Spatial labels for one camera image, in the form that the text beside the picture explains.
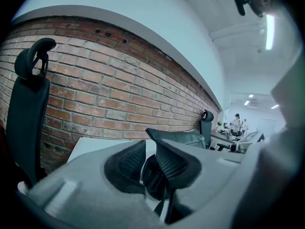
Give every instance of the brick wall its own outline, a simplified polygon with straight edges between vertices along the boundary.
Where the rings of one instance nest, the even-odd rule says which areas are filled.
[[[49,52],[51,89],[41,145],[47,172],[66,162],[81,136],[138,139],[148,138],[148,127],[189,130],[198,126],[204,109],[214,113],[215,126],[218,107],[169,56],[123,29],[75,17],[40,18],[12,28],[0,48],[4,126],[16,56],[43,37],[57,42]]]

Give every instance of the person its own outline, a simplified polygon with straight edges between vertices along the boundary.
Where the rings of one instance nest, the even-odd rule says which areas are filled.
[[[245,136],[245,133],[247,133],[248,129],[249,129],[249,126],[248,126],[247,119],[244,119],[244,122],[242,124],[242,133],[244,136]]]
[[[232,130],[238,132],[242,126],[242,121],[240,120],[239,114],[235,115],[235,120],[233,121]]]

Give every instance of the chair headrest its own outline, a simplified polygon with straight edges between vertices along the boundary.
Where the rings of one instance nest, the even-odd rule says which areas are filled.
[[[19,53],[15,61],[15,72],[23,79],[29,79],[32,76],[32,70],[39,59],[42,60],[41,73],[45,76],[48,68],[48,54],[56,46],[56,42],[52,38],[42,38],[35,42],[31,48],[24,49]]]
[[[204,110],[203,114],[202,114],[202,120],[204,122],[211,122],[214,120],[214,115],[210,112],[207,111],[206,109]]]

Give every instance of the black office chair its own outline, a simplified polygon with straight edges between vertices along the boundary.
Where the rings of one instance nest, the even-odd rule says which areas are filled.
[[[212,131],[212,121],[214,120],[214,115],[205,110],[202,114],[202,118],[200,120],[200,134],[204,137],[205,147],[209,148],[211,145],[211,131]]]
[[[29,179],[29,186],[45,176],[40,167],[40,140],[50,89],[50,81],[45,78],[49,61],[47,51],[55,46],[56,42],[51,38],[40,39],[31,48],[24,49],[15,61],[18,78],[10,98],[6,142],[13,160],[26,175],[23,181]],[[41,72],[33,75],[32,69],[39,59],[42,60]]]

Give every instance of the fluorescent light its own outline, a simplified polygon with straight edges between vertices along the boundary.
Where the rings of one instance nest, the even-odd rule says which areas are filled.
[[[273,47],[273,40],[275,38],[275,17],[267,14],[267,40],[266,50],[271,50]]]
[[[275,105],[275,106],[273,106],[271,109],[275,109],[275,108],[277,108],[279,105],[277,104],[277,105]]]

